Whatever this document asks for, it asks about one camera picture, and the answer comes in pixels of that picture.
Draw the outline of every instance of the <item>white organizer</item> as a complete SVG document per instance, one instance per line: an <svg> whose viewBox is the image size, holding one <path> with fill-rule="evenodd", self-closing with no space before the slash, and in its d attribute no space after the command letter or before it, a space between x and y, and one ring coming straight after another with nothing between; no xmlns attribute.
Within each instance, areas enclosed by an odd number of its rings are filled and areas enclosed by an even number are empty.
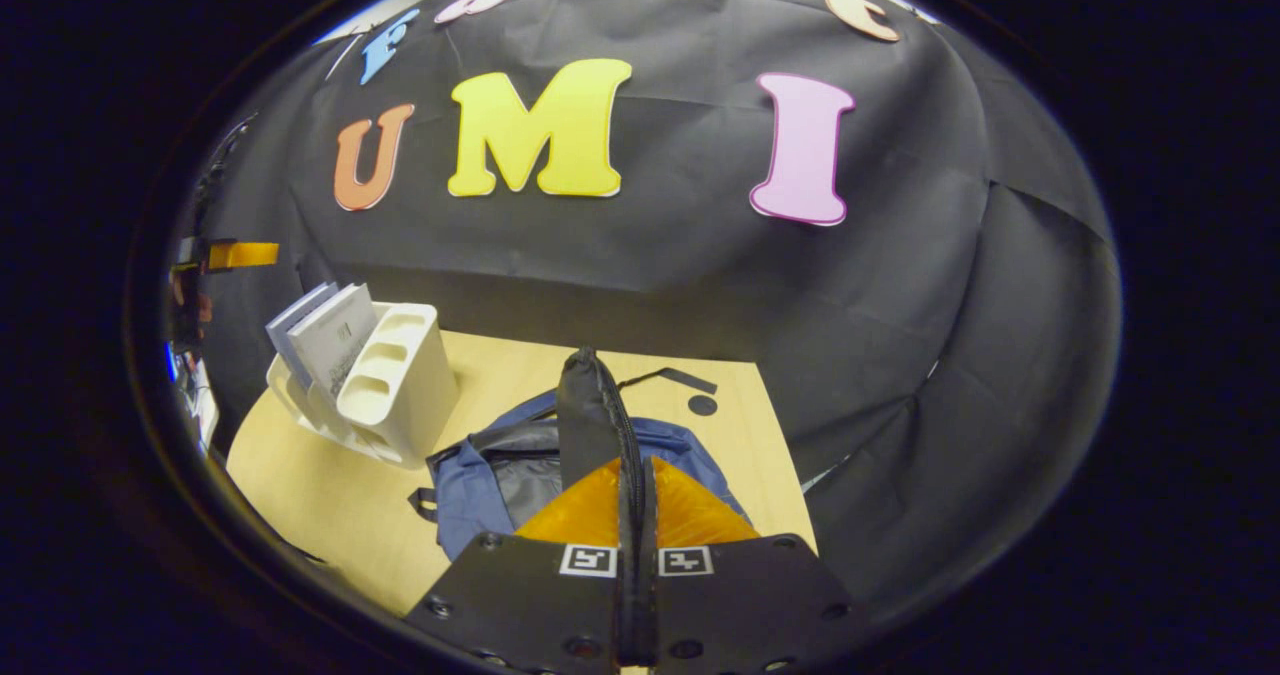
<svg viewBox="0 0 1280 675"><path fill-rule="evenodd" d="M315 384L303 392L279 355L266 383L303 428L399 468L425 468L458 400L436 311L388 302L375 302L374 311L378 327L356 357L337 407Z"/></svg>

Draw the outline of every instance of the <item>letter m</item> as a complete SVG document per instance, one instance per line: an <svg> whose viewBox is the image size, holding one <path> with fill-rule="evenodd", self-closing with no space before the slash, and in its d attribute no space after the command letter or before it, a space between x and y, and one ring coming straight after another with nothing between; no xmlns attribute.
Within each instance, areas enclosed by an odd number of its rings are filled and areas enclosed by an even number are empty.
<svg viewBox="0 0 1280 675"><path fill-rule="evenodd" d="M497 178L485 168L485 147L513 192L529 182L534 163L550 141L538 187L549 195L608 197L622 177L609 165L609 119L613 92L631 77L622 60L576 60L563 65L530 110L506 73L458 83L453 100L462 106L458 170L452 195L489 195Z"/></svg>

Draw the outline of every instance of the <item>wooden table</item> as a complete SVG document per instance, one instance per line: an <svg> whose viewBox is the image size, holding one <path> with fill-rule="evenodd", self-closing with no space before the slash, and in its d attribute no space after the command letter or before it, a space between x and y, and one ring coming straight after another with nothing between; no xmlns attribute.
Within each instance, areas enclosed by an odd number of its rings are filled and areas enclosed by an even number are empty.
<svg viewBox="0 0 1280 675"><path fill-rule="evenodd" d="M526 398L556 387L571 347L442 333L458 402L435 451L492 423ZM718 409L695 415L696 391L653 378L622 391L631 415L691 429L716 459L730 489L763 535L796 533L817 552L804 493L759 370L750 362L600 352L622 382L672 366L719 389ZM430 470L379 462L296 424L265 391L243 420L227 470L280 535L324 557L366 597L407 614L448 567L435 525L407 497L431 487Z"/></svg>

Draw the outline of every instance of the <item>blue backpack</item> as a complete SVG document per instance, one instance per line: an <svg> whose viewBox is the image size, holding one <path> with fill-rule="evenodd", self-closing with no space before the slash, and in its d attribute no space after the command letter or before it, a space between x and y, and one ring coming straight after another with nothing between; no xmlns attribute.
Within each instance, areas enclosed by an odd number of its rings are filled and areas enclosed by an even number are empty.
<svg viewBox="0 0 1280 675"><path fill-rule="evenodd" d="M716 391L710 383L668 368L618 387L654 375ZM562 492L558 421L547 416L556 410L556 391L540 393L426 460L435 488L419 488L408 501L438 525L436 542L451 561L476 534L516 533ZM641 460L666 460L746 519L724 474L689 428L649 418L631 418L631 423Z"/></svg>

